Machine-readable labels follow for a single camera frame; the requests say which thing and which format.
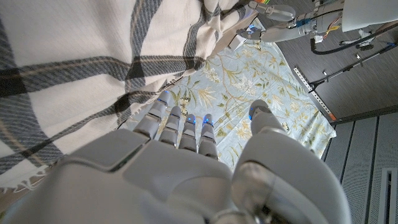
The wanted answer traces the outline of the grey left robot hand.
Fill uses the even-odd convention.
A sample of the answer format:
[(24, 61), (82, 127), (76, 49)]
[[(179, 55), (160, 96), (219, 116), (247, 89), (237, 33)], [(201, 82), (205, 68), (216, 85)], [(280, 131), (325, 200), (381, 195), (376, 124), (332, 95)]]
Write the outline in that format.
[(305, 36), (314, 30), (316, 15), (313, 12), (296, 16), (295, 9), (288, 5), (268, 5), (250, 1), (248, 7), (266, 16), (268, 19), (280, 21), (277, 26), (261, 30), (255, 26), (239, 29), (236, 33), (248, 40), (263, 42), (282, 42)]

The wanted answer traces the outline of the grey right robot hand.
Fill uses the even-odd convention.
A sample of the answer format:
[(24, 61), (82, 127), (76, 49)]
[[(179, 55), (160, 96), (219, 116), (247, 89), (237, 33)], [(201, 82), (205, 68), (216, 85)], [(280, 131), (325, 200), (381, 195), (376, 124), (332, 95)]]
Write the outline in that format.
[(218, 159), (214, 121), (179, 128), (163, 92), (132, 130), (108, 133), (62, 159), (4, 223), (350, 223), (331, 169), (291, 138), (262, 100), (235, 169)]

